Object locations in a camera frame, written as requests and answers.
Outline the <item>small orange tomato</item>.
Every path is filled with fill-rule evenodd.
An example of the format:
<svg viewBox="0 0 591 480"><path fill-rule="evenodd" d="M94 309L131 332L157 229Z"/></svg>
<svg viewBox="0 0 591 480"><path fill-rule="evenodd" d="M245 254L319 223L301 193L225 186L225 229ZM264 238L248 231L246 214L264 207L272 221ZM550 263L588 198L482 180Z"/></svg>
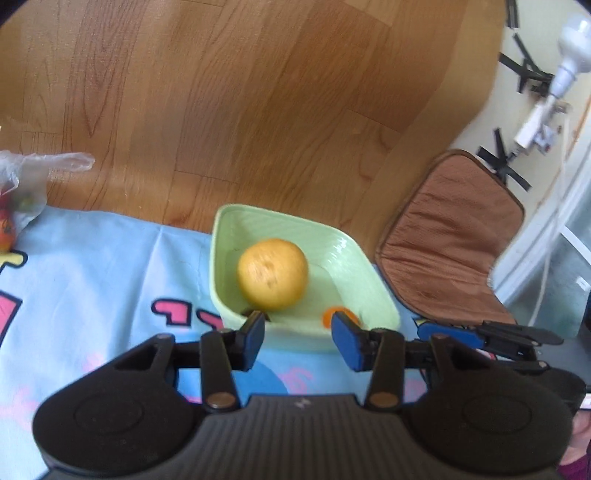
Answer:
<svg viewBox="0 0 591 480"><path fill-rule="evenodd" d="M335 315L346 316L349 318L349 320L351 320L353 323L355 323L358 326L360 326L360 324L361 324L359 317L356 316L356 314L353 313L352 310L349 310L348 308L346 308L344 306L333 306L333 307L329 307L329 309L325 310L325 312L322 314L322 326L324 326L325 329L332 328L332 318Z"/></svg>

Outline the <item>light green fruit bowl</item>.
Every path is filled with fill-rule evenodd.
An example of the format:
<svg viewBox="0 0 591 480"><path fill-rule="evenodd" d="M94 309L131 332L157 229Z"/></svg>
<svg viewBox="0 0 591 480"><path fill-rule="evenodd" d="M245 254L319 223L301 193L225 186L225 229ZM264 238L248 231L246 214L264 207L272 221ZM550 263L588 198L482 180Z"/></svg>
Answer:
<svg viewBox="0 0 591 480"><path fill-rule="evenodd" d="M401 316L376 268L353 238L328 225L228 204L214 218L209 291L222 323L238 329L266 313L266 348L335 348L329 314L346 311L367 330L398 330Z"/></svg>

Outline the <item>brown seat cushion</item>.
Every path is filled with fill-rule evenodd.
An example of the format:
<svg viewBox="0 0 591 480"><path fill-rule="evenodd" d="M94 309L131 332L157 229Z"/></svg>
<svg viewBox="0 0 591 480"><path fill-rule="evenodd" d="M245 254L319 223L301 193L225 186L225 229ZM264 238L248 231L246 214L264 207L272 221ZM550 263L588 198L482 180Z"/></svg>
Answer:
<svg viewBox="0 0 591 480"><path fill-rule="evenodd" d="M450 150L384 231L377 266L394 295L423 319L514 324L489 279L524 218L515 195L478 159Z"/></svg>

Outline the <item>large yellow pear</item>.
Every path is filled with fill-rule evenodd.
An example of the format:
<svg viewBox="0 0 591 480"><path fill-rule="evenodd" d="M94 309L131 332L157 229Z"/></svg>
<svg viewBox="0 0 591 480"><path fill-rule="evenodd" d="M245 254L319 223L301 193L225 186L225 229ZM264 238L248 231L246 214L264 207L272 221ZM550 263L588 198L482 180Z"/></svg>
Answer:
<svg viewBox="0 0 591 480"><path fill-rule="evenodd" d="M236 279L242 295L264 311L283 310L304 297L308 260L293 242L272 238L247 248L238 259Z"/></svg>

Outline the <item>blue cartoon pig tablecloth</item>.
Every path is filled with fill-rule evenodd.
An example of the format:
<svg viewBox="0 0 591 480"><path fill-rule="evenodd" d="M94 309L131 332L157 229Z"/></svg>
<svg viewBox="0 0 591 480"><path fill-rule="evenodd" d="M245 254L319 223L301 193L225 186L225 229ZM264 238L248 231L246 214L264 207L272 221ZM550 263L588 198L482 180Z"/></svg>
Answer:
<svg viewBox="0 0 591 480"><path fill-rule="evenodd" d="M1 272L1 475L36 479L39 405L146 339L211 329L211 237L116 214L47 208Z"/></svg>

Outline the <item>wooden panel backboard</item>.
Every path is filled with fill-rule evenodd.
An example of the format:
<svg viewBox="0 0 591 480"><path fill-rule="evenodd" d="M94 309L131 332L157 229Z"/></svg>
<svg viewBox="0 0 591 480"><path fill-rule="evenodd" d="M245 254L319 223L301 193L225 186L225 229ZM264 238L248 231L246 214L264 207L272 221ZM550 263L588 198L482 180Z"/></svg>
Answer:
<svg viewBox="0 0 591 480"><path fill-rule="evenodd" d="M1 144L82 151L53 206L208 230L225 203L373 253L489 97L501 1L30 1L1 30Z"/></svg>

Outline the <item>clear plastic fruit bag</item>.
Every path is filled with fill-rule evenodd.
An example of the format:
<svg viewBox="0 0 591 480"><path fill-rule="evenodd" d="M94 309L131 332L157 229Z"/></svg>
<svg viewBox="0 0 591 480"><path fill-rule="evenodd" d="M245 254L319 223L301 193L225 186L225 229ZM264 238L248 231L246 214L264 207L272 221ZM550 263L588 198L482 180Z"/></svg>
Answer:
<svg viewBox="0 0 591 480"><path fill-rule="evenodd" d="M47 205L47 181L52 170L85 172L95 159L87 153L54 155L1 151L1 253L10 251L18 235Z"/></svg>

